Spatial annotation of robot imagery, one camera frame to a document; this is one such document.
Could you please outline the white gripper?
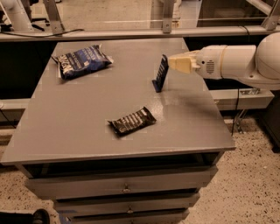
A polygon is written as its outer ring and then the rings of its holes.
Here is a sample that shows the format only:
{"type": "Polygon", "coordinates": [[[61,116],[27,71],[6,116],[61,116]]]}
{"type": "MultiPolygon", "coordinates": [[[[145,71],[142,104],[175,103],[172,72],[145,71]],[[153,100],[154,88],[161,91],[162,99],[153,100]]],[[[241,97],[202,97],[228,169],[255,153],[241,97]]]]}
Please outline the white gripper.
{"type": "Polygon", "coordinates": [[[227,47],[225,45],[209,45],[201,50],[182,52],[169,57],[171,69],[184,74],[195,72],[204,79],[220,80],[222,56],[227,47]]]}

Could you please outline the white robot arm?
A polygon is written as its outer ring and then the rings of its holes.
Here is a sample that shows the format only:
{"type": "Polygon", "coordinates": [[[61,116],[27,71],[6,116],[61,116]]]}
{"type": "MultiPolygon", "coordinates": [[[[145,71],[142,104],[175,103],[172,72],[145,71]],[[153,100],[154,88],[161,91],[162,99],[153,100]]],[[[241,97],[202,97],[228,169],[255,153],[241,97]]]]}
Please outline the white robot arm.
{"type": "Polygon", "coordinates": [[[231,79],[252,88],[280,89],[280,33],[259,45],[209,45],[168,57],[171,69],[205,79],[231,79]]]}

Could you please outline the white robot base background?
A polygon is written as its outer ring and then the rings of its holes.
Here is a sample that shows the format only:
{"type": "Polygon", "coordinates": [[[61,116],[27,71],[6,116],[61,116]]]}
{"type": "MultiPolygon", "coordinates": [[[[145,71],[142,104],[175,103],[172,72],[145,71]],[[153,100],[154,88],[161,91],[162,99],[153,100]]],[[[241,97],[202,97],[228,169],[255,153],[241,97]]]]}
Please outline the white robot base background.
{"type": "Polygon", "coordinates": [[[21,0],[0,0],[0,6],[15,32],[33,32],[31,20],[21,0]]]}

